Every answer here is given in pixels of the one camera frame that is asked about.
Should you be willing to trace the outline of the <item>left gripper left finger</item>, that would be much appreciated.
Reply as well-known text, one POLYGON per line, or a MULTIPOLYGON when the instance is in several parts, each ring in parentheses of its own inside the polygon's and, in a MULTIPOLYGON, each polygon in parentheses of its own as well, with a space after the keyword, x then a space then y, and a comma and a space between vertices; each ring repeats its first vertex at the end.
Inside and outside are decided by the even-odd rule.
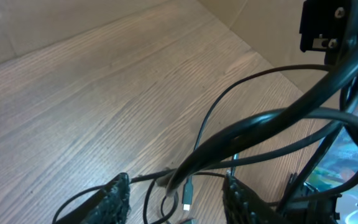
POLYGON ((64 217, 57 224, 125 224, 130 210, 130 178, 122 172, 64 217))

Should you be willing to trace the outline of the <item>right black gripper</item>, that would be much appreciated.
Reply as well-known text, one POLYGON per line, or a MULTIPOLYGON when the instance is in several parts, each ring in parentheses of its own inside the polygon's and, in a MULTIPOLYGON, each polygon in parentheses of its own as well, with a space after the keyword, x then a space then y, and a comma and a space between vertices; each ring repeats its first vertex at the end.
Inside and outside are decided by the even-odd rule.
POLYGON ((299 33, 302 52, 324 52, 324 64, 337 64, 358 42, 358 0, 305 0, 299 33))

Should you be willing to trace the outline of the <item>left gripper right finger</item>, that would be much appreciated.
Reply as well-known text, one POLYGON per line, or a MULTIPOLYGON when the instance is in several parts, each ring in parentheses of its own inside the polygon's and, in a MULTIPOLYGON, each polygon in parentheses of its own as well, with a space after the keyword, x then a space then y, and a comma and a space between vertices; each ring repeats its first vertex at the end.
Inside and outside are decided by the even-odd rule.
POLYGON ((223 206, 227 224, 285 224, 250 187, 227 174, 223 182, 223 206))

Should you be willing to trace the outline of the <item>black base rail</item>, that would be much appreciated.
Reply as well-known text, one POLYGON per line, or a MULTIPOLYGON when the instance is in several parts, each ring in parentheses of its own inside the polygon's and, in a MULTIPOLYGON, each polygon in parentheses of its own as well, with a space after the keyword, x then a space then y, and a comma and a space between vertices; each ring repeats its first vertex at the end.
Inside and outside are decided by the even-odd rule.
MULTIPOLYGON (((287 182, 285 193, 297 178, 297 173, 292 173, 287 182)), ((319 193, 318 189, 311 184, 304 184, 296 191, 295 197, 311 196, 319 193)), ((332 195, 328 198, 307 200, 304 202, 292 201, 287 205, 283 213, 285 220, 296 224, 338 224, 340 213, 336 211, 337 199, 341 194, 332 195)))

